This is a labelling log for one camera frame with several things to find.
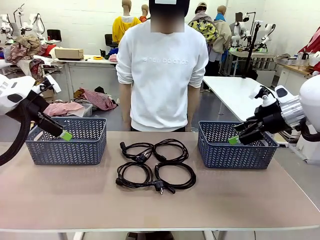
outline white wall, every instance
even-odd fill
[[[226,20],[230,24],[237,12],[257,12],[256,19],[263,21],[259,38],[264,35],[265,24],[276,24],[268,44],[269,51],[276,54],[293,56],[307,45],[320,26],[319,0],[229,0]]]
[[[194,17],[199,2],[190,0],[186,22]],[[217,6],[226,4],[226,0],[204,2],[212,17],[217,14]],[[100,54],[99,49],[107,48],[104,35],[112,33],[115,18],[123,14],[122,0],[0,0],[0,14],[8,13],[14,21],[13,12],[22,3],[25,3],[22,21],[27,22],[30,14],[40,13],[46,29],[61,30],[62,47],[81,48],[85,54]],[[131,15],[140,17],[141,6],[148,3],[149,0],[132,0]],[[0,40],[5,41],[3,34]]]
[[[320,1],[266,0],[263,20],[276,24],[270,51],[293,56],[320,27]]]

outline yellow shirt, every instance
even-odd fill
[[[132,28],[133,26],[138,25],[140,23],[141,21],[136,17],[134,17],[133,21],[130,23],[124,22],[121,16],[117,17],[112,27],[112,41],[120,43],[121,39],[125,35],[125,32],[129,28]]]

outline chair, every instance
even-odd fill
[[[51,40],[57,40],[62,42],[61,38],[61,31],[57,29],[48,29],[46,31],[48,37],[50,37]]]
[[[105,45],[107,45],[108,47],[112,49],[118,47],[118,43],[112,42],[112,34],[105,34],[104,38],[105,38]]]

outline white sweatshirt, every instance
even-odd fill
[[[204,36],[151,32],[150,20],[129,28],[119,45],[118,81],[133,84],[131,126],[142,132],[172,132],[187,125],[188,85],[200,88],[208,63]]]

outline plaid fabric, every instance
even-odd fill
[[[76,102],[52,103],[44,110],[44,114],[47,114],[50,117],[60,116],[67,114],[69,111],[76,111],[81,108],[84,108],[84,106]]]
[[[112,102],[112,100],[110,99],[110,97],[108,97],[107,95],[105,95],[103,93],[90,91],[90,90],[83,89],[83,88],[80,88],[80,89],[84,90],[83,95],[87,100],[90,101],[90,103],[97,106],[99,109],[101,109],[103,111],[112,110],[117,107],[117,104],[114,104]]]

